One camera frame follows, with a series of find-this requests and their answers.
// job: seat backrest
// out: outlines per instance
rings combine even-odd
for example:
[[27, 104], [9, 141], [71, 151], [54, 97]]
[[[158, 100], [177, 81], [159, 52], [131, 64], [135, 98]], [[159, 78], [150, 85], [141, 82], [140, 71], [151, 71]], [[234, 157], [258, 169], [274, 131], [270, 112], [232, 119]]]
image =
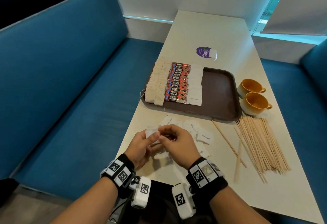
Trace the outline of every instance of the seat backrest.
[[0, 31], [0, 179], [26, 158], [127, 33], [117, 0], [67, 0]]
[[309, 73], [327, 100], [327, 40], [305, 54], [301, 58], [300, 64]]

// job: brown tray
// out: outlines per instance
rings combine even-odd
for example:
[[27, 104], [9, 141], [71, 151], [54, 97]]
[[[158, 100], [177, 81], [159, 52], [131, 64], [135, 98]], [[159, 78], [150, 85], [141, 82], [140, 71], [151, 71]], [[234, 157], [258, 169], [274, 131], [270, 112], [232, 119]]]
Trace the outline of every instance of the brown tray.
[[[145, 102], [144, 94], [141, 99], [145, 105], [159, 106]], [[164, 101], [163, 106], [165, 109], [205, 115], [220, 121], [236, 121], [242, 115], [234, 75], [221, 69], [203, 69], [202, 106], [169, 101]]]

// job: forearm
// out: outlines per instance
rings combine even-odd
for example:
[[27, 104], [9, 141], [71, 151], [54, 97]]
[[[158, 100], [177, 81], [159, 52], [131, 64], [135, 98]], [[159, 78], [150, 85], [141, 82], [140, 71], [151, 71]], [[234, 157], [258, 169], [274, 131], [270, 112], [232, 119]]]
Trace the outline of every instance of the forearm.
[[220, 224], [269, 224], [229, 186], [214, 196], [210, 201], [210, 207]]
[[118, 190], [115, 184], [107, 177], [103, 177], [53, 220], [51, 224], [106, 223], [117, 196]]

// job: window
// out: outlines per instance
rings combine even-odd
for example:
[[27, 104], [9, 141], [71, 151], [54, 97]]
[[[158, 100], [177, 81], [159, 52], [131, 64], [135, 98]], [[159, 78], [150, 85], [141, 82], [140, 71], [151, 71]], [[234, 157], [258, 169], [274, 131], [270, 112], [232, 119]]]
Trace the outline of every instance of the window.
[[265, 25], [267, 24], [270, 16], [272, 15], [272, 13], [274, 12], [277, 4], [279, 3], [280, 0], [270, 0], [268, 3], [268, 6], [266, 7], [266, 9], [264, 10], [263, 14], [261, 15], [254, 31], [252, 34], [254, 34], [255, 32], [261, 32], [263, 30], [263, 28], [265, 27]]

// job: bundle of stirrers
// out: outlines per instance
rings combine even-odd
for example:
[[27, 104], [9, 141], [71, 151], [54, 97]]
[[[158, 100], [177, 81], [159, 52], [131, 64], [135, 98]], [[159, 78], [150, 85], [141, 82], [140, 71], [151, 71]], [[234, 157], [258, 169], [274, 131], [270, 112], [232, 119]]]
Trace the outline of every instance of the bundle of stirrers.
[[[284, 174], [291, 170], [266, 119], [241, 117], [237, 125], [247, 144], [243, 146], [263, 181], [267, 182], [263, 176], [265, 171]], [[237, 130], [236, 132], [242, 141], [241, 135]]]

